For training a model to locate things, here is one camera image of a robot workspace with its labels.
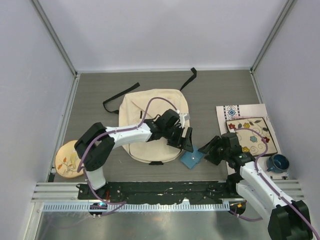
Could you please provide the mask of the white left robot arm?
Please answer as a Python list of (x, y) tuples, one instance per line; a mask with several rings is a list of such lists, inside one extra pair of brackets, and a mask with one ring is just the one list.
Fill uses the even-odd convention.
[(192, 128), (185, 123), (188, 113), (168, 109), (156, 118), (142, 119), (139, 124), (126, 127), (105, 127), (102, 123), (93, 124), (74, 144), (80, 163), (77, 171), (84, 171), (89, 194), (100, 200), (107, 192), (103, 165), (113, 149), (133, 144), (166, 139), (170, 147), (193, 152)]

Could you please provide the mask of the round wooden painted plate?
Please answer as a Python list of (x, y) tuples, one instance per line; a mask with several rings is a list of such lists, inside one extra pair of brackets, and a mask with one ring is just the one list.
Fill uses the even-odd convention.
[(54, 166), (58, 175), (65, 179), (74, 179), (84, 174), (77, 172), (81, 159), (75, 150), (77, 140), (72, 140), (62, 145), (55, 155)]

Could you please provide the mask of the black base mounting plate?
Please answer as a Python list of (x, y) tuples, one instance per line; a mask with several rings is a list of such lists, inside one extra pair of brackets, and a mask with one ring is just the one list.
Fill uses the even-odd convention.
[(223, 199), (241, 198), (224, 181), (108, 182), (95, 194), (111, 203), (131, 205), (179, 205), (184, 199), (192, 205), (219, 204)]

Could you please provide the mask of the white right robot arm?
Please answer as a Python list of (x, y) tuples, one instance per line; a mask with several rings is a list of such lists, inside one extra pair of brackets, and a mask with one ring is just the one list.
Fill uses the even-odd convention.
[(280, 189), (261, 169), (258, 159), (243, 150), (237, 134), (216, 135), (199, 148), (214, 165), (226, 161), (234, 173), (227, 177), (226, 193), (243, 197), (265, 221), (272, 240), (311, 240), (319, 234), (311, 224), (308, 206), (295, 201)]

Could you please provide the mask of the blue ceramic mug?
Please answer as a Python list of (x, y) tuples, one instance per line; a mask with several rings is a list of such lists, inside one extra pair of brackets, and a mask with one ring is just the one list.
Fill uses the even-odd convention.
[(290, 167), (289, 160), (282, 154), (274, 154), (266, 162), (267, 171), (274, 173), (284, 173)]

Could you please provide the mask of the patterned white placemat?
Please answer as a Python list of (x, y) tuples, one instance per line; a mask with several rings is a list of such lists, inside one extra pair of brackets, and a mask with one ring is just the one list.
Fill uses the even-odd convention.
[[(219, 130), (221, 134), (228, 133), (228, 129), (226, 126), (226, 121), (228, 120), (235, 120), (232, 117), (233, 116), (246, 116), (248, 118), (264, 118), (270, 133), (272, 135), (273, 141), (275, 143), (275, 146), (277, 148), (277, 154), (281, 153), (280, 146), (278, 144), (277, 136), (275, 133), (275, 130), (271, 124), (270, 118), (267, 113), (266, 106), (264, 104), (245, 104), (245, 105), (224, 105), (224, 106), (217, 106), (216, 107), (216, 113), (217, 113), (217, 119), (218, 119), (218, 125)], [(267, 171), (267, 160), (270, 156), (262, 156), (258, 159), (258, 164), (260, 167), (266, 171), (266, 173), (270, 176), (273, 180), (287, 180), (288, 173), (275, 173), (275, 172), (268, 172)]]

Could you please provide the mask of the aluminium frame rail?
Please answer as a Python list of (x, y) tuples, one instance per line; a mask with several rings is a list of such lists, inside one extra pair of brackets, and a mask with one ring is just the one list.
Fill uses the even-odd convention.
[[(304, 200), (304, 194), (298, 180), (274, 179), (273, 182), (294, 200)], [(78, 199), (79, 185), (76, 182), (38, 182), (33, 191), (32, 202), (63, 202)]]

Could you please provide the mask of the small blue notebook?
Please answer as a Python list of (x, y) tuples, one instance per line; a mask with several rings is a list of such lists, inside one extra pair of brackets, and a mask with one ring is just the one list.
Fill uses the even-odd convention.
[(199, 152), (199, 149), (193, 145), (193, 152), (186, 151), (181, 157), (180, 162), (183, 163), (188, 169), (192, 170), (200, 163), (204, 154)]

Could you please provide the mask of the square floral ceramic plate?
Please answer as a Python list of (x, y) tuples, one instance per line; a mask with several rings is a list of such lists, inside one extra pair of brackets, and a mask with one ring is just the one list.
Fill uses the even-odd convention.
[(258, 156), (266, 151), (264, 156), (277, 154), (278, 150), (272, 134), (263, 117), (231, 119), (226, 121), (227, 131), (235, 130), (242, 151)]

